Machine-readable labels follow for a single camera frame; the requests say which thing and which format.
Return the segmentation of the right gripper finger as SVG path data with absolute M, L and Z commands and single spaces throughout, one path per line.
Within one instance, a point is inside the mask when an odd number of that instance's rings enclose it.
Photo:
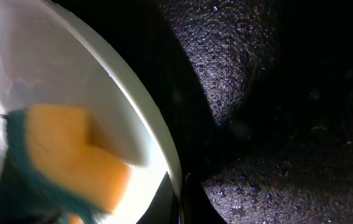
M 178 224 L 178 200 L 167 173 L 137 224 Z

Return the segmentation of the green yellow sponge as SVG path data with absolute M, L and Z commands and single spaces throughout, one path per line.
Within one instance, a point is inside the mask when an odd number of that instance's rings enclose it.
M 131 168 L 102 148 L 88 110 L 37 104 L 3 115 L 0 223 L 104 223 Z

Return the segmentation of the light green plate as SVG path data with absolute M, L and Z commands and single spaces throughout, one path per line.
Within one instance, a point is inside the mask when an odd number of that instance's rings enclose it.
M 1 115 L 33 103 L 89 108 L 112 152 L 132 165 L 125 197 L 105 223 L 137 223 L 167 173 L 181 206 L 182 171 L 163 116 L 125 60 L 88 24 L 50 1 L 0 1 Z

